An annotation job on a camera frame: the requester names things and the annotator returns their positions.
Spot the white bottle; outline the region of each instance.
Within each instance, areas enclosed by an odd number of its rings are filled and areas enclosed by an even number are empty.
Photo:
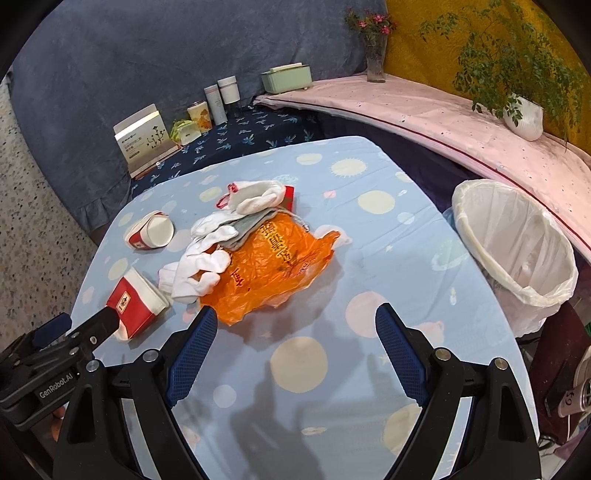
[[[223,109],[222,97],[220,96],[217,85],[211,85],[211,87],[204,88],[203,91],[205,92],[213,121],[216,125],[225,124],[228,121],[228,117],[226,117],[226,112]]]
[[[238,83],[235,76],[224,78],[217,81],[217,86],[220,87],[223,102],[226,104],[226,110],[231,117],[240,116],[240,91],[238,90]]]

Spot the green tissue box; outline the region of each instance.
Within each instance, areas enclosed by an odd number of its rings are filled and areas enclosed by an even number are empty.
[[[261,77],[265,90],[274,95],[312,86],[310,66],[301,63],[272,68]]]

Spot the gray cloth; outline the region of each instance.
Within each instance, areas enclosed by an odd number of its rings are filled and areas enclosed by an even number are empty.
[[[170,128],[230,75],[248,101],[270,67],[302,61],[314,80],[363,70],[349,5],[384,10],[383,0],[66,0],[14,62],[22,134],[65,207],[94,230],[129,199],[113,125],[155,103]]]
[[[305,223],[305,221],[303,221],[295,213],[291,213],[289,210],[285,210],[280,207],[269,207],[261,210],[260,212],[246,215],[244,218],[240,218],[239,220],[235,220],[230,223],[230,225],[232,225],[238,231],[238,236],[235,236],[230,240],[226,240],[225,242],[220,242],[219,246],[225,248],[226,250],[230,250],[230,252],[235,252],[242,245],[244,245],[251,233],[255,232],[267,220],[275,218],[280,212],[288,213],[292,216],[295,223],[302,226],[306,232],[310,231],[308,224]]]

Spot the white sock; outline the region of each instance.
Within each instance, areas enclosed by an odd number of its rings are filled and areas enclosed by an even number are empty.
[[[173,290],[174,276],[177,273],[178,262],[169,263],[158,270],[158,289],[170,295]]]
[[[233,222],[234,220],[240,220],[244,215],[240,215],[230,210],[220,210],[206,217],[200,218],[191,227],[191,238],[199,239],[206,236],[208,233],[212,233],[220,225]]]
[[[180,303],[193,303],[197,297],[211,293],[211,289],[219,282],[218,273],[224,272],[230,264],[230,255],[224,250],[214,253],[204,253],[212,245],[237,236],[238,232],[231,225],[222,225],[201,240],[194,240],[188,247],[181,260],[178,261],[174,276],[171,297]],[[195,273],[205,270],[201,280],[191,278]]]
[[[228,189],[228,209],[240,215],[276,207],[285,197],[285,186],[276,180],[235,181]]]

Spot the blue gripper pad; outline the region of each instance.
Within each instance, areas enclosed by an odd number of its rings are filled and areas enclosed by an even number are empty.
[[[174,407],[189,394],[217,333],[217,315],[209,308],[168,371],[166,403]]]
[[[72,319],[70,316],[67,313],[60,313],[35,331],[31,343],[35,348],[45,348],[71,328]]]
[[[419,407],[425,407],[430,398],[425,367],[384,305],[375,313],[375,326],[407,397],[415,399]]]

